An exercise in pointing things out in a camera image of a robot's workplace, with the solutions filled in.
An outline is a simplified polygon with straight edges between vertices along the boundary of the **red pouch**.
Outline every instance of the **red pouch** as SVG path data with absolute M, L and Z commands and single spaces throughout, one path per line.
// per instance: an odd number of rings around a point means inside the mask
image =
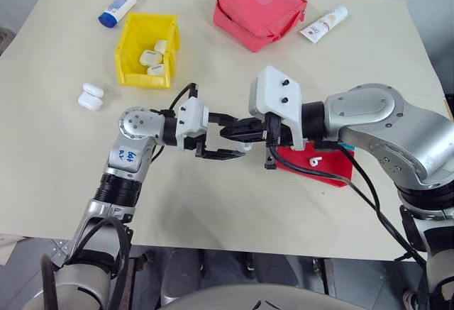
M 355 154 L 355 152 L 350 149 L 348 149 L 348 152 L 351 155 Z M 352 178 L 353 165 L 340 150 L 334 150 L 332 152 L 315 151 L 314 144 L 309 142 L 306 144 L 305 150 L 297 151 L 291 150 L 290 148 L 278 148 L 278 153 L 284 159 L 287 159 L 288 161 L 294 163 L 295 165 L 304 168 L 309 168 L 310 170 L 318 170 L 319 172 L 342 175 L 347 179 Z M 310 159 L 313 157 L 321 157 L 321 160 L 319 160 L 319 163 L 315 167 L 312 167 L 309 164 Z M 343 187 L 346 185 L 346 183 L 342 181 L 326 179 L 325 177 L 317 177 L 315 175 L 306 175 L 299 172 L 295 172 L 294 170 L 285 167 L 278 161 L 276 161 L 276 165 L 278 166 L 278 168 L 282 168 L 283 170 L 288 170 L 290 172 L 303 175 L 305 177 L 310 177 L 312 179 L 322 181 L 325 182 L 326 184 L 331 184 L 333 186 Z
M 257 52 L 304 19 L 307 0 L 218 0 L 213 22 Z

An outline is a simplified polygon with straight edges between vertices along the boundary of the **table surface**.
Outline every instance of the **table surface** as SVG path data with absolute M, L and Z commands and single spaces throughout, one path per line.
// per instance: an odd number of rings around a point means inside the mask
M 120 87 L 114 50 L 123 21 L 97 16 L 112 0 L 39 0 L 0 59 L 0 233 L 71 238 L 92 198 L 118 117 L 130 106 L 167 107 L 188 82 L 211 109 L 248 116 L 250 83 L 274 65 L 305 101 L 358 84 L 397 88 L 412 104 L 447 114 L 443 90 L 403 0 L 308 0 L 306 20 L 259 53 L 211 21 L 215 0 L 138 0 L 134 11 L 178 15 L 181 50 L 169 90 Z M 298 33 L 335 6 L 349 10 L 316 45 Z M 85 82 L 106 89 L 93 112 L 77 104 Z M 210 131 L 209 148 L 225 142 Z M 402 254 L 351 189 L 263 169 L 265 150 L 225 162 L 165 148 L 152 164 L 131 224 L 135 244 L 391 260 Z M 358 150 L 402 231 L 391 180 Z M 367 190 L 357 172 L 353 180 Z

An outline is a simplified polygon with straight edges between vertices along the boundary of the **wire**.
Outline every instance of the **wire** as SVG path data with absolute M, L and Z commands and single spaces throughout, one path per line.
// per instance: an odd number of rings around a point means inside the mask
M 175 97 L 175 99 L 173 100 L 173 102 L 170 104 L 170 107 L 169 109 L 173 110 L 173 108 L 175 107 L 175 104 L 177 104 L 177 102 L 179 101 L 179 99 L 181 99 L 183 97 L 183 95 L 189 90 L 189 89 L 195 89 L 196 88 L 196 84 L 195 83 L 189 83 L 187 86 L 185 86 L 183 88 L 182 91 L 179 92 L 179 94 L 177 95 L 177 97 Z
M 169 106 L 169 109 L 170 110 L 173 110 L 173 108 L 175 107 L 175 105 L 178 103 L 179 99 L 181 99 L 183 97 L 184 94 L 186 94 L 186 92 L 190 89 L 196 89 L 197 85 L 195 83 L 189 83 L 187 86 L 185 86 L 183 88 L 182 91 L 179 92 L 179 94 L 175 97 L 175 99 L 172 101 L 172 103 L 170 104 Z M 157 157 L 159 155 L 161 155 L 162 151 L 164 150 L 164 146 L 162 145 L 161 148 L 158 150 L 158 152 L 156 153 L 155 156 L 152 157 L 151 159 L 151 163 L 153 163 L 153 161 L 155 161 L 157 159 Z
M 408 242 L 400 235 L 400 233 L 397 231 L 395 227 L 389 222 L 389 220 L 381 213 L 380 211 L 380 201 L 377 196 L 377 192 L 375 191 L 375 188 L 370 181 L 369 177 L 365 174 L 364 170 L 359 166 L 359 164 L 356 162 L 354 157 L 350 155 L 350 153 L 345 149 L 345 152 L 350 156 L 347 156 L 347 158 L 350 160 L 350 158 L 353 159 L 352 164 L 355 166 L 355 168 L 358 170 L 358 172 L 361 174 L 361 176 L 365 179 L 367 182 L 368 187 L 370 188 L 370 191 L 374 197 L 375 204 L 373 204 L 367 196 L 364 195 L 364 193 L 349 179 L 346 177 L 340 176 L 340 175 L 335 175 L 331 173 L 326 173 L 326 172 L 319 172 L 317 170 L 310 170 L 304 167 L 300 167 L 298 165 L 295 165 L 294 163 L 285 160 L 280 154 L 277 152 L 277 149 L 275 146 L 269 147 L 271 155 L 280 163 L 282 163 L 284 166 L 295 170 L 300 173 L 308 174 L 308 175 L 316 175 L 318 177 L 325 177 L 328 179 L 334 179 L 338 181 L 345 182 L 348 186 L 350 186 L 356 193 L 358 193 L 361 198 L 372 208 L 375 210 L 377 213 L 377 217 L 380 220 L 380 223 L 386 228 L 386 230 L 391 234 L 391 236 L 402 246 L 405 251 L 407 251 L 415 261 L 420 264 L 422 268 L 426 267 L 426 261 L 408 244 Z
M 109 302 L 107 307 L 108 310 L 118 309 L 121 303 L 121 298 L 123 297 L 123 291 L 126 286 L 126 280 L 128 277 L 128 261 L 129 261 L 129 239 L 126 235 L 125 228 L 121 221 L 113 216 L 108 218 L 104 218 L 100 222 L 98 222 L 88 233 L 87 235 L 80 241 L 79 245 L 77 246 L 76 250 L 72 254 L 72 256 L 67 260 L 65 264 L 70 264 L 82 251 L 84 246 L 87 244 L 88 240 L 92 238 L 92 236 L 99 231 L 99 229 L 105 225 L 111 224 L 117 232 L 118 241 L 120 243 L 120 252 L 119 252 L 119 259 L 120 262 L 123 262 L 120 272 L 118 273 L 117 280 L 115 283 L 115 288 L 113 289 L 112 298 Z
M 43 278 L 44 310 L 58 310 L 53 262 L 48 255 L 43 255 L 40 265 L 41 277 Z
M 394 261 L 395 262 L 401 262 L 402 260 L 406 260 L 406 259 L 409 259 L 409 258 L 411 258 L 411 255 L 408 252 L 405 252 L 400 257 L 397 257 L 396 259 L 394 259 Z
M 362 178 L 366 181 L 370 192 L 372 193 L 372 197 L 374 198 L 375 202 L 375 212 L 377 213 L 377 218 L 383 224 L 383 226 L 388 230 L 391 236 L 408 252 L 409 255 L 415 259 L 415 261 L 420 264 L 422 267 L 426 267 L 426 261 L 416 252 L 414 248 L 406 241 L 406 239 L 398 232 L 398 230 L 393 227 L 393 225 L 386 219 L 383 213 L 380 211 L 380 201 L 378 198 L 377 191 L 374 188 L 372 181 L 370 180 L 367 173 L 364 169 L 360 166 L 358 161 L 346 150 L 342 145 L 338 144 L 338 149 L 348 158 L 348 160 L 353 164 L 356 170 L 360 173 Z
M 156 148 L 156 146 L 153 147 L 153 151 L 152 151 L 152 154 L 151 154 L 151 155 L 153 155 L 153 153 L 155 152 L 155 148 Z M 157 159 L 157 157 L 158 157 L 159 155 L 161 155 L 161 153 L 162 153 L 163 150 L 164 150 L 164 146 L 161 145 L 161 148 L 158 150 L 158 152 L 156 153 L 156 155 L 153 156 L 153 157 L 151 158 L 151 163 L 153 163 L 153 161 L 155 161 L 155 160 Z

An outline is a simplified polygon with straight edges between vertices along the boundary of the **blue cap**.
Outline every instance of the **blue cap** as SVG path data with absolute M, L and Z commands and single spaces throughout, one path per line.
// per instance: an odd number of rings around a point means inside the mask
M 113 28 L 116 25 L 115 17 L 107 12 L 103 12 L 102 15 L 98 17 L 98 20 L 107 28 Z

